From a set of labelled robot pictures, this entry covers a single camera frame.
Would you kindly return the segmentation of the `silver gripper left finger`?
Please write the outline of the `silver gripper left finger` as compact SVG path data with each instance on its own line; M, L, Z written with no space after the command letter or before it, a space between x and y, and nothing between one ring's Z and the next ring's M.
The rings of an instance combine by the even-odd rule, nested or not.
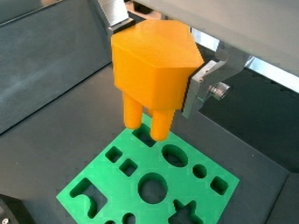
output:
M109 35L136 24L136 21L128 16L124 0L97 0L97 5Z

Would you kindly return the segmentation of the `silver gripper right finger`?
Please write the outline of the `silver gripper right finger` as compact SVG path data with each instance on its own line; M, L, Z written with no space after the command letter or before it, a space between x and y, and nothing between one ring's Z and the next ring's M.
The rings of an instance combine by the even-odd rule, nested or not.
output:
M244 69L251 55L220 41L215 58L217 61L211 60L191 77L181 108L185 118L195 115L211 96L216 100L225 96L229 86L223 81Z

